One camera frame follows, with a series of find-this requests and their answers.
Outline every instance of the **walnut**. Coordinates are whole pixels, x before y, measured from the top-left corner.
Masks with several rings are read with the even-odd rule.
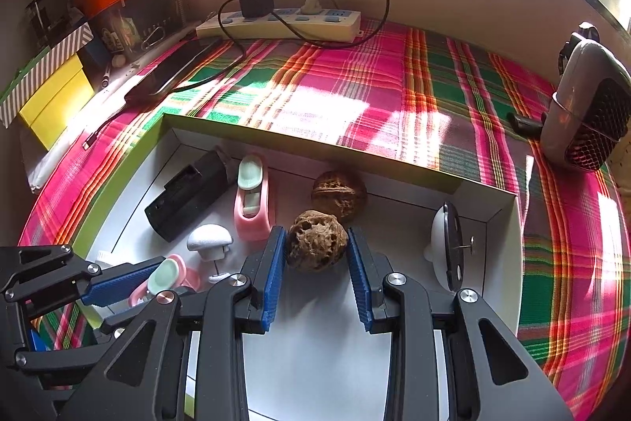
[[[352,172],[333,170],[318,177],[311,191],[315,210],[333,214],[340,223],[353,219],[366,205],[366,186]]]
[[[335,216],[305,211],[289,229],[287,264],[302,271],[320,271],[338,262],[348,235]]]

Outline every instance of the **table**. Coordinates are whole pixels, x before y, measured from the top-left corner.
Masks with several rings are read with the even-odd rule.
[[[189,81],[210,77],[237,53],[225,43]],[[351,50],[257,40],[226,77],[170,95],[149,112],[124,113],[87,152],[79,138],[40,194],[20,244],[72,243],[112,171],[163,113],[313,138],[506,189],[518,195],[523,232],[518,335],[582,421],[622,363],[631,259],[607,167],[556,169],[506,122],[509,111],[539,118],[553,91],[496,54],[398,24]],[[41,328],[56,334],[56,348],[89,338],[73,306]]]

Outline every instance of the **striped box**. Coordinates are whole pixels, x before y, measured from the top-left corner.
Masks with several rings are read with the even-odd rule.
[[[17,83],[0,105],[0,118],[5,127],[18,115],[24,104],[33,96],[40,86],[55,71],[62,66],[70,56],[92,40],[92,30],[86,22],[66,36],[59,44],[46,54],[37,64]]]

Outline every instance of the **yellow box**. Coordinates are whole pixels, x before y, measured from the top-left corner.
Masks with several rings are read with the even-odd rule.
[[[94,95],[78,55],[50,76],[20,110],[20,116],[47,150],[68,122]]]

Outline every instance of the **pink plastic object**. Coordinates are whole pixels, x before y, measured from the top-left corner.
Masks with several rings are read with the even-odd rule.
[[[262,156],[259,154],[254,155],[256,155],[263,164],[263,181],[261,182],[261,204],[259,206],[259,212],[253,217],[247,217],[243,214],[244,198],[248,193],[247,191],[238,188],[237,198],[235,199],[235,229],[237,229],[239,238],[244,241],[261,241],[267,239],[276,221],[274,195],[269,187],[267,164]]]
[[[200,288],[200,275],[191,268],[187,268],[184,259],[177,254],[171,254],[167,257],[167,259],[174,260],[177,263],[177,268],[179,270],[179,274],[177,275],[177,279],[173,284],[173,288],[177,288],[179,286],[187,286],[189,288],[195,289],[197,291]],[[134,289],[134,292],[129,295],[129,306],[135,307],[140,303],[144,297],[147,295],[147,284],[149,283],[149,279],[145,280],[140,286]]]

